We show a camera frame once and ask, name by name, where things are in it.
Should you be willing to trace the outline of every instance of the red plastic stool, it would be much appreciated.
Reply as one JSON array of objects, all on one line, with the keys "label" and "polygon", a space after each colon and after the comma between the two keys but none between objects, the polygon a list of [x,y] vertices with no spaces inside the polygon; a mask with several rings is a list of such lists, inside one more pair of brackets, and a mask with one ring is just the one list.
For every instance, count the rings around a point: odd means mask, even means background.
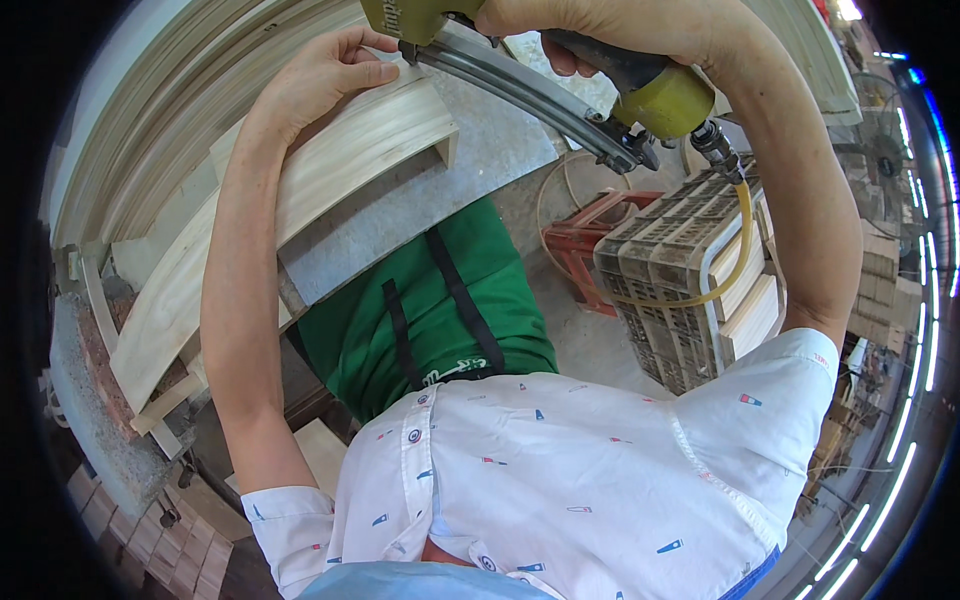
[{"label": "red plastic stool", "polygon": [[577,288],[583,299],[576,299],[586,310],[616,317],[616,311],[611,304],[590,292],[590,287],[599,287],[593,282],[590,271],[593,267],[593,247],[605,235],[621,226],[629,217],[630,212],[613,221],[605,221],[602,217],[620,203],[635,204],[643,208],[663,195],[663,192],[636,192],[607,191],[600,192],[596,200],[587,204],[566,221],[557,221],[553,225],[543,228],[543,241],[550,253],[566,266],[577,283]]}]

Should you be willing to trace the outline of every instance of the white patterned shirt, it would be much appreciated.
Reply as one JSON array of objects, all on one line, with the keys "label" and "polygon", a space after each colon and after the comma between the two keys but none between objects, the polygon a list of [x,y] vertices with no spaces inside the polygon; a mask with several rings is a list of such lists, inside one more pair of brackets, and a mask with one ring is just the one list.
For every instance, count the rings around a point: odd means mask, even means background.
[{"label": "white patterned shirt", "polygon": [[553,373],[408,394],[354,438],[334,502],[243,496],[285,598],[427,536],[556,598],[739,598],[786,542],[836,346],[793,329],[676,400]]}]

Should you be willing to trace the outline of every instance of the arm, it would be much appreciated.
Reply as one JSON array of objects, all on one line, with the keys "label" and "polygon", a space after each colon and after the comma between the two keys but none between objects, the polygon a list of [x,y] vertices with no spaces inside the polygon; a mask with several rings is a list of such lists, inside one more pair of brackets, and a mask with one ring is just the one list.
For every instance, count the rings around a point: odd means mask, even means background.
[{"label": "arm", "polygon": [[[803,76],[738,0],[487,0],[486,35],[563,28],[704,67],[754,149],[789,290],[783,329],[810,327],[842,347],[856,296],[862,236],[852,193]],[[591,69],[544,44],[558,73]]]},{"label": "arm", "polygon": [[237,136],[204,272],[200,335],[210,392],[242,493],[317,483],[283,417],[276,332],[276,191],[300,131],[354,89],[399,71],[363,46],[395,52],[367,28],[319,36],[257,98]]}]

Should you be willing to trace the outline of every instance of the shirt sleeve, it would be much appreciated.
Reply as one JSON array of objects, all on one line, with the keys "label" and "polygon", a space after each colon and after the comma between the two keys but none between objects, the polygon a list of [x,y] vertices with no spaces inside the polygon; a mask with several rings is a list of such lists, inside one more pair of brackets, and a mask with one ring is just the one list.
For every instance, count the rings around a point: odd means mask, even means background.
[{"label": "shirt sleeve", "polygon": [[316,488],[288,486],[240,496],[276,588],[296,598],[324,572],[333,534],[333,500]]},{"label": "shirt sleeve", "polygon": [[752,499],[780,547],[833,397],[839,356],[815,329],[791,329],[675,402],[686,442]]}]

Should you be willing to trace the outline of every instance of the wooden frame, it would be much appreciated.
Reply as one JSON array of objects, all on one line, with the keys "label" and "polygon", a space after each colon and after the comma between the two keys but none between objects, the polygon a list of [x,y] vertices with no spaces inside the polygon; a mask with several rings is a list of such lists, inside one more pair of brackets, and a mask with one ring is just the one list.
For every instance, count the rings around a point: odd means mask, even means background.
[{"label": "wooden frame", "polygon": [[[392,84],[360,94],[284,164],[276,208],[279,248],[345,196],[408,156],[441,144],[456,123],[429,79],[400,62]],[[200,324],[200,295],[219,188],[164,254],[133,305],[110,359],[135,413]]]}]

